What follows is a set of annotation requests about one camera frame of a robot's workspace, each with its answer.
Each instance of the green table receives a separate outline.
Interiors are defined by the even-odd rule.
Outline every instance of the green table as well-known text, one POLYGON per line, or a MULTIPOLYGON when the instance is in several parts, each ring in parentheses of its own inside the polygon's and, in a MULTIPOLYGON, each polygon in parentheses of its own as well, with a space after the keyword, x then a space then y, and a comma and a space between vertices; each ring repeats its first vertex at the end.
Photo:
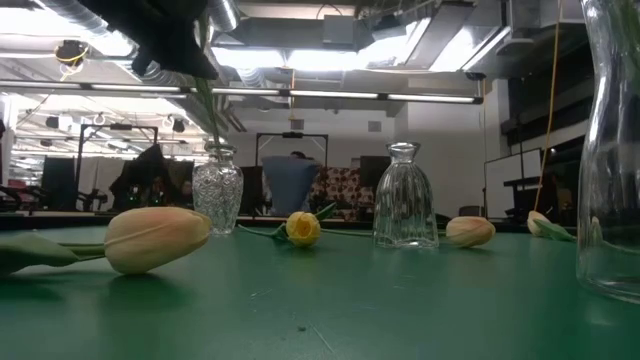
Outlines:
POLYGON ((575 245, 522 234, 303 251, 238 230, 142 277, 98 260, 0 280, 0 358, 638 359, 640 306, 583 290, 574 267, 575 245))

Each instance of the computer monitor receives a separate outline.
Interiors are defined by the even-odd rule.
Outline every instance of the computer monitor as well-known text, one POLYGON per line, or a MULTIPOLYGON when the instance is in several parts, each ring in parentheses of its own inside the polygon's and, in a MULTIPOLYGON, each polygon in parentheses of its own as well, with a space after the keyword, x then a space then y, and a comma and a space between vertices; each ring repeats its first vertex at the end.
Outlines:
POLYGON ((371 187, 375 192, 382 174, 391 165, 388 156, 360 157, 360 186, 371 187))

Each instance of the glass vase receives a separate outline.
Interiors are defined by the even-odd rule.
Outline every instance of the glass vase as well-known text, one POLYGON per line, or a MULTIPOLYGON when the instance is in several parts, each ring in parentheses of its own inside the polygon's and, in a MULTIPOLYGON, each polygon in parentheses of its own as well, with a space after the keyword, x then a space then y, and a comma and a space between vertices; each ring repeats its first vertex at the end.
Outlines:
POLYGON ((193 168, 193 205, 211 219, 212 234, 229 234, 240 210, 244 181, 240 168, 233 165, 236 148, 207 142, 205 150, 209 161, 193 168))
POLYGON ((427 176, 414 164, 420 144, 387 145, 391 165, 376 191, 373 241, 382 247, 433 248, 438 228, 427 176))
POLYGON ((580 167, 578 280, 640 303, 640 16, 634 0, 582 0, 595 91, 580 167))

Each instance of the ribbed glass bottle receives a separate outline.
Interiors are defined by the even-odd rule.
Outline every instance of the ribbed glass bottle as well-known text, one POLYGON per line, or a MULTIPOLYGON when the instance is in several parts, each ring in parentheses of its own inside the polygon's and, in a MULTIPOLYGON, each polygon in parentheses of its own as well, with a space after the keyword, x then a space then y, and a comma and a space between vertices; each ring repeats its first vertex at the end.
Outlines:
POLYGON ((434 248, 438 228, 427 176, 414 164, 418 143, 387 145, 391 165, 376 191, 373 241, 382 247, 434 248))

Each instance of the tulip bud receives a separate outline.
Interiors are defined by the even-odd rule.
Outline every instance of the tulip bud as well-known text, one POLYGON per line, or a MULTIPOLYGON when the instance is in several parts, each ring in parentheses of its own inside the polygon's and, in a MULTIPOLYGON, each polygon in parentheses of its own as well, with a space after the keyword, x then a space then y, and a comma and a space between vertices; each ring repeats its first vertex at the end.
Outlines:
POLYGON ((286 227, 289 240, 299 247, 311 246, 320 237, 320 222, 311 213, 298 211, 291 214, 286 227))
POLYGON ((495 233, 496 228, 483 217, 461 216, 447 224, 447 239, 460 247, 486 244, 495 233))
POLYGON ((534 220, 546 221, 548 223, 551 223, 551 221, 537 211, 529 211, 529 218, 527 219, 529 232, 531 232, 533 236, 543 236, 542 230, 534 220))
POLYGON ((123 274, 141 274, 185 256, 209 238, 211 220, 195 211, 151 207, 124 212, 111 220, 105 255, 123 274))

